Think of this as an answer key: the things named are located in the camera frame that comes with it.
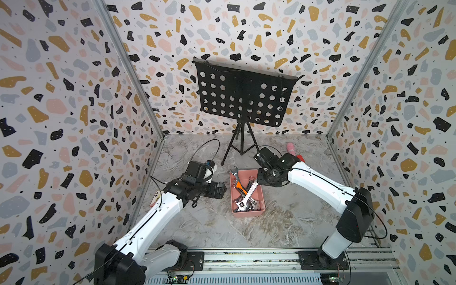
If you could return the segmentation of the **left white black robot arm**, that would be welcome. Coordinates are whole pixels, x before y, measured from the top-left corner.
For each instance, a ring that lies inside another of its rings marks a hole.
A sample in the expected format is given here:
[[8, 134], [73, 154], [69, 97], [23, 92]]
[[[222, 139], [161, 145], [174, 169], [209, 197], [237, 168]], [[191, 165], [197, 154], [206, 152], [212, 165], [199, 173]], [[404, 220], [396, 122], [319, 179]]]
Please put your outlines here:
[[95, 269], [88, 274], [95, 285], [142, 285], [165, 270], [186, 266], [188, 248], [170, 240], [151, 254], [148, 249], [165, 226], [187, 204], [196, 207], [201, 197], [221, 199], [227, 190], [213, 181], [217, 165], [190, 161], [183, 174], [170, 180], [149, 212], [112, 246], [103, 244], [95, 253]]

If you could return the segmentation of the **large silver adjustable wrench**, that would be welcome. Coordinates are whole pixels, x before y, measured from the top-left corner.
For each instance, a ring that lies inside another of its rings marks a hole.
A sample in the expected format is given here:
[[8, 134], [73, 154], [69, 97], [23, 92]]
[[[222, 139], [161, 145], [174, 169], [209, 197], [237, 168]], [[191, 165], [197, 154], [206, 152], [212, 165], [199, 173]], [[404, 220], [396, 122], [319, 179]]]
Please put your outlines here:
[[257, 202], [252, 200], [252, 195], [255, 192], [256, 188], [258, 186], [258, 181], [254, 180], [249, 187], [249, 190], [244, 196], [244, 198], [240, 201], [237, 202], [237, 212], [246, 212], [246, 211], [254, 211], [257, 209]]

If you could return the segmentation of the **pink cylinder tube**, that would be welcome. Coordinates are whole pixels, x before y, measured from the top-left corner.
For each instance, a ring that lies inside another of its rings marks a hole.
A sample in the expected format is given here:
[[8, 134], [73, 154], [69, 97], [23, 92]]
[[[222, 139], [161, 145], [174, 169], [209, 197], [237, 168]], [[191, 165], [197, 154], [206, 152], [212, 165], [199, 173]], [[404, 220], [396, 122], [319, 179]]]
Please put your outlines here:
[[292, 156], [297, 156], [295, 145], [292, 142], [288, 142], [286, 144], [287, 152], [291, 154]]

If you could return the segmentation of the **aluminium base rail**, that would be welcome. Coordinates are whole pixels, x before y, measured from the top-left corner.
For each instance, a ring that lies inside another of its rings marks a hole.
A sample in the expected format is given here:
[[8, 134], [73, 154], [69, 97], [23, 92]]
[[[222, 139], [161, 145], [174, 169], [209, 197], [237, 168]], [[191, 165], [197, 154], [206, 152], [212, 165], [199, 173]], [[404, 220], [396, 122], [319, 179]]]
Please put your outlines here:
[[386, 248], [349, 248], [322, 266], [313, 248], [195, 248], [186, 266], [148, 285], [404, 285]]

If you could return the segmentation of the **black perforated music stand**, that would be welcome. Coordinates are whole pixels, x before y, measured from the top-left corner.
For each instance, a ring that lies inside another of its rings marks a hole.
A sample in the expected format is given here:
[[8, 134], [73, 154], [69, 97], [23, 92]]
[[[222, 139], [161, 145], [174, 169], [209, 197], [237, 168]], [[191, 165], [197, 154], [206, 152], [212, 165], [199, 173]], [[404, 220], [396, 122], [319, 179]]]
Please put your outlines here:
[[271, 71], [235, 68], [228, 64], [210, 63], [194, 58], [197, 69], [201, 111], [236, 121], [228, 151], [244, 155], [259, 150], [256, 139], [250, 147], [234, 146], [234, 140], [245, 141], [245, 134], [254, 135], [251, 125], [278, 128], [281, 126], [295, 84], [301, 77]]

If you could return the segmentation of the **playing card box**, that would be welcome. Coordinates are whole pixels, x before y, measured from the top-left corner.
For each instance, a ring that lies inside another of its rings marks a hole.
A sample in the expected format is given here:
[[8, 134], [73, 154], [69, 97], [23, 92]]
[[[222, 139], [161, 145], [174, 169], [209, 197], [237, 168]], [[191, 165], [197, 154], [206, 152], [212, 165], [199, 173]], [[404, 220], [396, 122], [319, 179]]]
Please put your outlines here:
[[162, 192], [161, 192], [161, 190], [157, 190], [151, 200], [150, 208], [152, 209], [156, 204], [160, 205], [161, 199], [162, 199]]

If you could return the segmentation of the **pink plastic storage box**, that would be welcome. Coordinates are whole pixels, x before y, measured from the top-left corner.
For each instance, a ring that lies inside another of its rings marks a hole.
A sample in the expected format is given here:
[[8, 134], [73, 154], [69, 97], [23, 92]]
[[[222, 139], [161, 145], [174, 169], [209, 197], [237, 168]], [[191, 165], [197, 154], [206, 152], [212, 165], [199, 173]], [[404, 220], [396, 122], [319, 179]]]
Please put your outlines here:
[[266, 210], [262, 187], [258, 184], [256, 169], [230, 171], [232, 214], [235, 218], [261, 216]]

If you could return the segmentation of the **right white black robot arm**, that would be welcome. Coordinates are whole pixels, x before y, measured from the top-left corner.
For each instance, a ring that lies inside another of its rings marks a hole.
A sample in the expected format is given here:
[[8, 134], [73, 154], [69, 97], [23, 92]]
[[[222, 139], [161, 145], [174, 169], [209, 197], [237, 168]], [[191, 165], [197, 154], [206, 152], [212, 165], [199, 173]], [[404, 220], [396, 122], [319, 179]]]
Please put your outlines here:
[[316, 251], [301, 253], [303, 266], [324, 270], [349, 269], [348, 261], [343, 260], [348, 258], [344, 255], [345, 250], [363, 238], [379, 239], [374, 234], [366, 234], [375, 218], [381, 220], [374, 210], [369, 190], [340, 184], [290, 153], [278, 157], [264, 147], [254, 159], [260, 165], [257, 174], [259, 185], [276, 188], [287, 184], [301, 186], [340, 214], [336, 229], [322, 245]]

